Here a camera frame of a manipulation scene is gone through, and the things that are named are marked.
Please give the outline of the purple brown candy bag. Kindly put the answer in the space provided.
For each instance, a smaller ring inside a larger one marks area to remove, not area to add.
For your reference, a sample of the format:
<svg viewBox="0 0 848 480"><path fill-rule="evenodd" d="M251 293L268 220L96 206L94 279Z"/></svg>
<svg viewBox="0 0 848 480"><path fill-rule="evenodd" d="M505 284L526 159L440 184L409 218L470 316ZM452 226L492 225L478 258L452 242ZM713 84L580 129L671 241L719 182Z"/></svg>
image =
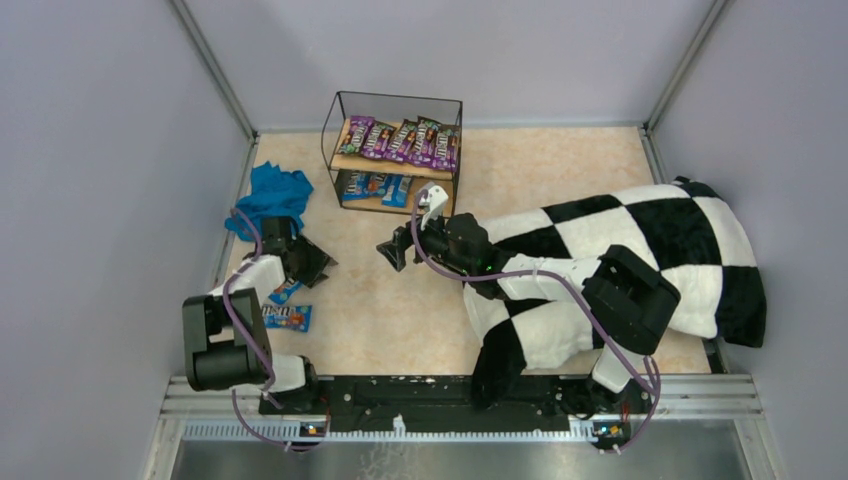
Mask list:
<svg viewBox="0 0 848 480"><path fill-rule="evenodd" d="M443 124L432 118L418 116L415 138L408 162L416 167L431 168L435 162L436 137Z"/></svg>

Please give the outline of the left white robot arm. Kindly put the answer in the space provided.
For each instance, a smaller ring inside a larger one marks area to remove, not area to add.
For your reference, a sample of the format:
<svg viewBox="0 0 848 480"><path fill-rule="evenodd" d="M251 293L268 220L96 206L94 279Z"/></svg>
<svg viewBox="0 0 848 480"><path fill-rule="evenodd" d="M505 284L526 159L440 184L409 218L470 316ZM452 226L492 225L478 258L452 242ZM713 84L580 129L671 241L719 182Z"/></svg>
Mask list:
<svg viewBox="0 0 848 480"><path fill-rule="evenodd" d="M336 262L291 217L248 223L247 233L254 251L221 285L182 304L188 383L195 391L247 385L265 395L302 390L312 381L310 362L304 356L273 353L268 330L307 330L310 310L282 302L322 283Z"/></svg>

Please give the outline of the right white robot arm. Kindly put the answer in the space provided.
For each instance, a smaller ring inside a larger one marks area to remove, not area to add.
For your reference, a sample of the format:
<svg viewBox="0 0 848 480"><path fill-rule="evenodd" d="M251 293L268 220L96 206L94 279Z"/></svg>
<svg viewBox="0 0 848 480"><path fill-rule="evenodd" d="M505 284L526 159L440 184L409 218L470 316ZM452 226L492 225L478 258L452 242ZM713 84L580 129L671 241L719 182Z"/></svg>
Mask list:
<svg viewBox="0 0 848 480"><path fill-rule="evenodd" d="M392 267L415 262L463 284L472 328L482 341L473 392L492 403L526 369L554 368L600 339L590 384L613 394L634 382L661 392L653 358L680 301L678 290L632 250L597 257L529 255L496 245L470 213L414 219L376 247Z"/></svg>

